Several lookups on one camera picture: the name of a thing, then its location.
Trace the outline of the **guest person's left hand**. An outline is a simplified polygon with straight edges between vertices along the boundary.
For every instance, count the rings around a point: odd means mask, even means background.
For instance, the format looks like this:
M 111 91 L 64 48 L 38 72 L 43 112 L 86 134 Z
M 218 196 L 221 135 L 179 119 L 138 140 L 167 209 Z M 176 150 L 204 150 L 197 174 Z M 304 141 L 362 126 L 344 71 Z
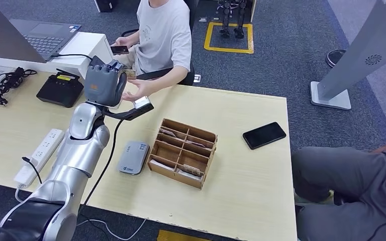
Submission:
M 128 79 L 127 81 L 135 85 L 138 89 L 136 93 L 131 93 L 129 91 L 124 92 L 122 94 L 122 100 L 134 102 L 142 97 L 149 96 L 154 92 L 152 81 L 139 79 Z

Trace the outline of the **guest person's right hand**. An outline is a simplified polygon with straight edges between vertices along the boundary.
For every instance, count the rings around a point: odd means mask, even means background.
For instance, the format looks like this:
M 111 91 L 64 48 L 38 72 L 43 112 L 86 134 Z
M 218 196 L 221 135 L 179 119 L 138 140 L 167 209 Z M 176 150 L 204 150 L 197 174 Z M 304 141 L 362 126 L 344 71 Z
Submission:
M 127 48 L 132 46 L 132 43 L 130 41 L 130 38 L 128 37 L 119 37 L 115 40 L 113 44 L 111 44 L 111 47 L 115 46 L 126 46 Z

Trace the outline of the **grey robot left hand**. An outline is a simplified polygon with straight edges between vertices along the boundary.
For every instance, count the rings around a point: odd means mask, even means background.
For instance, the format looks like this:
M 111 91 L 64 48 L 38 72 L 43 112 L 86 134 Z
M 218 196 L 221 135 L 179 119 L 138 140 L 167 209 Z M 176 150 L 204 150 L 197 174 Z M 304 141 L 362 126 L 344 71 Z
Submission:
M 124 65 L 117 60 L 109 64 L 89 66 L 84 80 L 84 95 L 88 102 L 103 106 L 119 105 L 127 83 L 127 74 L 120 74 Z

